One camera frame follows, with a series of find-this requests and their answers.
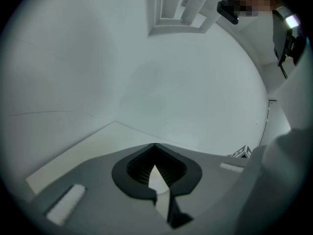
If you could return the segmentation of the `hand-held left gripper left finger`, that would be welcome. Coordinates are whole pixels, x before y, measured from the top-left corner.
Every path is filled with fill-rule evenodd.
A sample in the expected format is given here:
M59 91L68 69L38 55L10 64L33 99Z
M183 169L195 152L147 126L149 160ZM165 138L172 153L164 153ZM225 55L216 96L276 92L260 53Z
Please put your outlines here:
M44 188L32 201L41 214L73 184L86 187L86 193L64 226L52 226L66 235L161 235L171 227L151 200L134 199L121 191L112 179L112 168L122 158L144 146L135 146L79 164Z

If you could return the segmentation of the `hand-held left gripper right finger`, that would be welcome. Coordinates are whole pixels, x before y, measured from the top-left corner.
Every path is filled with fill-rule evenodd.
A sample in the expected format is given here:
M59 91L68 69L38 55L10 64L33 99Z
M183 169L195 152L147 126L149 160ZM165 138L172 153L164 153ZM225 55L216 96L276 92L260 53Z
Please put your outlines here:
M158 235L226 235L235 205L227 193L247 165L246 158L218 156L165 144L154 150L169 185L168 226Z

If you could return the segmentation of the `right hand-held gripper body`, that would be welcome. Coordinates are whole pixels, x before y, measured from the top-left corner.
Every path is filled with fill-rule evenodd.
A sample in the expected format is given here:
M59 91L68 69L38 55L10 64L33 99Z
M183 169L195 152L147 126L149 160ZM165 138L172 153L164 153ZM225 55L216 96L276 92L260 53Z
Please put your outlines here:
M234 152L233 154L229 154L227 156L234 157L234 158L246 158L249 159L251 157L252 150L249 148L249 146L244 145L242 148Z

